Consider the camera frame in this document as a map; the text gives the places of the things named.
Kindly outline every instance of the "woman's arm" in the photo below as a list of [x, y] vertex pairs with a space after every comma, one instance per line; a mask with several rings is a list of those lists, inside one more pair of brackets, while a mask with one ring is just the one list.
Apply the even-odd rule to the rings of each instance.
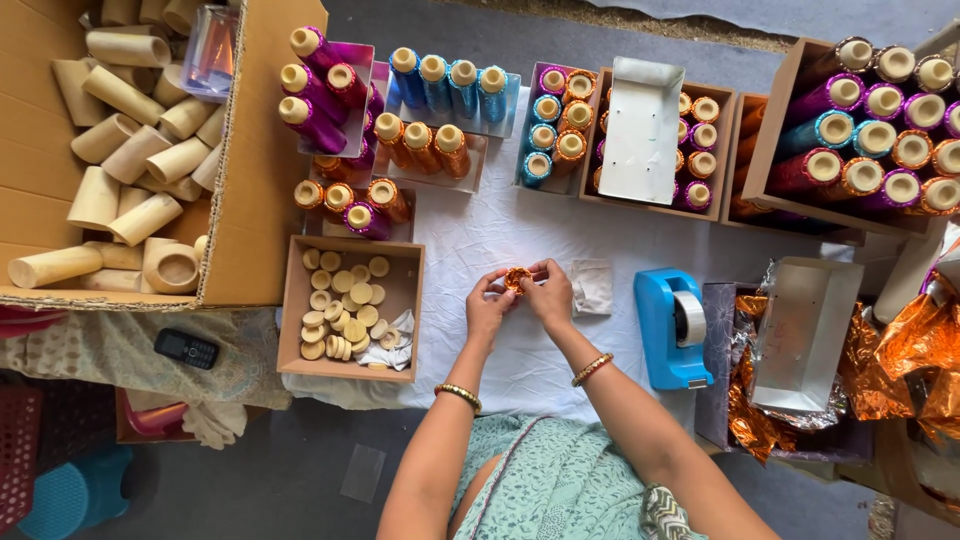
[[[538, 262], [529, 270], [533, 280], [521, 280], [520, 286], [573, 373], [578, 374], [602, 353], [570, 322], [570, 281], [553, 259]], [[543, 280], [542, 285], [534, 283]], [[711, 540], [778, 538], [660, 402], [616, 365], [598, 369], [583, 388], [637, 475], [669, 489], [687, 511], [693, 530]]]
[[[492, 284], [505, 273], [503, 268], [490, 272], [467, 296], [467, 344], [445, 382], [473, 395], [479, 393], [496, 331], [514, 301], [513, 291]], [[488, 292], [497, 294], [487, 296]], [[377, 540], [445, 538], [472, 425], [473, 407], [467, 400], [449, 392], [437, 396], [400, 460]]]

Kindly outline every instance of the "tape roll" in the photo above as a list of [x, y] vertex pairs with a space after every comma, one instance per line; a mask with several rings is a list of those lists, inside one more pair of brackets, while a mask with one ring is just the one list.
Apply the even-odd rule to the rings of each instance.
[[707, 338], [707, 316], [692, 292], [673, 293], [673, 317], [677, 325], [677, 347], [700, 345]]

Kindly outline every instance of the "woman's hand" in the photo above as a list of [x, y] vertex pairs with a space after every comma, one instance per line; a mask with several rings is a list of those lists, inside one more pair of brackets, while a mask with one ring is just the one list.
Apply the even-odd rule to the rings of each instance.
[[[557, 323], [569, 322], [573, 314], [573, 287], [563, 268], [554, 259], [548, 258], [527, 270], [533, 274], [533, 279], [522, 278], [520, 287], [530, 299], [530, 307], [543, 326], [549, 331]], [[544, 280], [543, 284], [535, 283]]]
[[496, 332], [500, 330], [504, 313], [516, 306], [515, 292], [494, 283], [506, 273], [506, 268], [490, 272], [480, 278], [467, 295], [467, 343], [475, 342], [487, 354], [493, 352]]

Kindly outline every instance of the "woman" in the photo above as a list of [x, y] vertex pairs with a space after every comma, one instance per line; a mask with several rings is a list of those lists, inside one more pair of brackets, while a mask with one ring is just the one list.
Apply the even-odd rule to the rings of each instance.
[[529, 270], [520, 286], [603, 425], [474, 419], [484, 362], [516, 305], [494, 283], [506, 270], [487, 274], [467, 296], [454, 386], [437, 391], [403, 454], [378, 540], [778, 538], [670, 413], [574, 328], [560, 266]]

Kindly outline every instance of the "blue plastic stool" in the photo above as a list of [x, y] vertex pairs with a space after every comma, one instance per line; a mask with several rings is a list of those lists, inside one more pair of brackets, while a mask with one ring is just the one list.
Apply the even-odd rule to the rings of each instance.
[[61, 540], [127, 512], [120, 480], [133, 460], [128, 446], [113, 445], [71, 461], [34, 484], [34, 508], [17, 526], [34, 540]]

